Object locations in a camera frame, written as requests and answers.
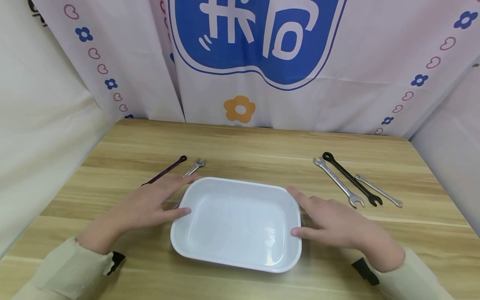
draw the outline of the wrench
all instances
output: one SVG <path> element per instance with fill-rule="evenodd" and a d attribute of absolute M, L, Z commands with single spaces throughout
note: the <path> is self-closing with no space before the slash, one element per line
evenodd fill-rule
<path fill-rule="evenodd" d="M 193 167 L 191 167 L 190 170 L 188 170 L 187 173 L 185 173 L 183 176 L 185 177 L 185 176 L 192 175 L 198 168 L 205 166 L 206 163 L 207 163 L 206 159 L 202 161 L 200 158 L 197 158 L 197 160 L 195 160 L 195 164 L 193 165 Z M 172 206 L 170 210 L 177 209 L 179 206 L 180 206 L 180 203 L 177 203 L 174 206 Z"/>
<path fill-rule="evenodd" d="M 170 167 L 166 168 L 165 170 L 163 170 L 160 174 L 158 174 L 157 176 L 153 177 L 152 179 L 150 179 L 148 182 L 142 184 L 142 186 L 146 185 L 146 184 L 150 184 L 150 183 L 154 183 L 155 181 L 157 181 L 157 179 L 159 179 L 160 177 L 162 177 L 163 175 L 167 174 L 168 172 L 172 171 L 173 168 L 175 168 L 176 166 L 178 166 L 180 163 L 184 162 L 185 160 L 187 160 L 187 157 L 185 155 L 182 155 L 180 156 L 180 158 L 174 162 Z"/>
<path fill-rule="evenodd" d="M 192 175 L 198 168 L 205 166 L 206 163 L 207 163 L 206 159 L 202 161 L 200 158 L 197 158 L 197 160 L 195 160 L 195 165 L 193 165 L 193 167 L 190 170 L 188 170 L 187 173 L 185 173 L 185 175 L 183 176 L 185 177 L 185 176 Z"/>
<path fill-rule="evenodd" d="M 350 174 L 347 170 L 345 170 L 341 164 L 339 164 L 336 160 L 335 160 L 335 157 L 333 157 L 333 154 L 331 154 L 330 152 L 324 152 L 324 154 L 322 155 L 322 158 L 328 162 L 330 162 L 332 165 L 334 165 L 340 172 L 342 172 L 343 175 L 345 175 L 345 177 L 348 178 L 348 180 L 350 180 L 353 184 L 355 184 L 355 186 L 362 192 L 365 194 L 365 196 L 367 196 L 368 198 L 368 201 L 373 205 L 373 206 L 377 206 L 377 203 L 380 204 L 380 205 L 383 205 L 384 202 L 382 201 L 382 199 L 377 196 L 377 195 L 374 195 L 372 194 L 369 190 L 367 190 L 360 182 L 358 182 L 355 177 L 352 176 L 352 174 Z"/>
<path fill-rule="evenodd" d="M 345 193 L 345 195 L 347 195 L 348 203 L 350 203 L 353 208 L 357 209 L 357 207 L 355 206 L 356 202 L 360 203 L 362 207 L 365 207 L 365 202 L 363 201 L 363 199 L 360 196 L 355 195 L 345 184 L 343 184 L 342 181 L 340 181 L 340 179 L 335 175 L 335 173 L 332 172 L 332 170 L 330 170 L 330 168 L 327 166 L 325 160 L 323 160 L 322 158 L 314 158 L 313 163 L 322 168 L 322 170 L 325 171 L 328 176 L 330 176 L 330 178 L 338 185 L 338 187 Z"/>
<path fill-rule="evenodd" d="M 399 207 L 399 208 L 402 208 L 403 207 L 403 202 L 401 202 L 400 200 L 398 199 L 395 199 L 394 197 L 390 196 L 389 194 L 385 193 L 384 191 L 382 191 L 381 189 L 379 189 L 376 185 L 374 185 L 373 183 L 371 183 L 370 181 L 366 180 L 361 174 L 355 174 L 355 178 L 358 180 L 358 181 L 361 181 L 363 183 L 365 183 L 366 185 L 368 185 L 369 187 L 371 187 L 372 189 L 376 190 L 377 192 L 379 192 L 380 194 L 382 194 L 385 198 L 387 198 L 388 200 L 392 201 L 393 204 L 395 204 L 396 207 Z"/>

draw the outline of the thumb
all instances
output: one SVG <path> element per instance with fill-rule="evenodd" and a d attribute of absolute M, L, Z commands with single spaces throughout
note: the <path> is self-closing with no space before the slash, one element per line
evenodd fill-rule
<path fill-rule="evenodd" d="M 156 216 L 160 223 L 165 223 L 173 220 L 180 219 L 186 215 L 189 215 L 192 212 L 191 209 L 185 208 L 177 208 L 172 210 L 159 210 L 156 212 Z"/>
<path fill-rule="evenodd" d="M 290 234 L 293 237 L 318 241 L 320 239 L 321 232 L 320 230 L 313 229 L 313 228 L 297 227 L 297 228 L 293 228 L 290 231 Z"/>

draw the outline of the orange flower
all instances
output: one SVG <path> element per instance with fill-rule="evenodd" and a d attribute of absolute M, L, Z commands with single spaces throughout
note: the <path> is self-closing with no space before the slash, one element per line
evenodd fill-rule
<path fill-rule="evenodd" d="M 243 106 L 245 112 L 243 114 L 237 113 L 237 106 Z M 225 110 L 227 111 L 226 116 L 228 120 L 238 120 L 243 124 L 250 122 L 256 108 L 255 103 L 250 102 L 246 96 L 236 96 L 233 99 L 229 99 L 225 101 L 223 107 L 225 107 Z"/>

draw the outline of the white plastic tray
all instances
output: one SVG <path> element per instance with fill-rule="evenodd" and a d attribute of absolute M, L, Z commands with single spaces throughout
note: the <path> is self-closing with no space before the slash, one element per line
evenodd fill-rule
<path fill-rule="evenodd" d="M 180 207 L 192 213 L 173 222 L 170 239 L 182 256 L 283 273 L 299 260 L 298 204 L 283 188 L 206 177 L 185 192 Z"/>

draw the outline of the wooden table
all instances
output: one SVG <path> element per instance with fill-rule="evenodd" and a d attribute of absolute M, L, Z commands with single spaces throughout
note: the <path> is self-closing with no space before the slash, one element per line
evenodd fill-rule
<path fill-rule="evenodd" d="M 405 207 L 384 205 L 359 212 L 411 247 L 456 299 L 480 295 L 480 241 L 417 151 L 398 137 L 280 131 L 124 120 L 36 218 L 0 262 L 0 299 L 10 299 L 42 259 L 70 236 L 176 161 L 184 173 L 197 157 L 207 159 L 200 176 L 293 184 L 308 196 L 335 198 L 341 190 L 312 163 L 332 152 L 351 173 L 361 173 Z M 338 171 L 338 176 L 361 194 Z M 184 189 L 171 202 L 178 202 Z M 170 245 L 170 224 L 125 235 L 115 249 L 127 256 L 108 278 L 99 299 L 380 299 L 335 249 L 303 242 L 302 256 L 280 275 L 190 260 Z"/>

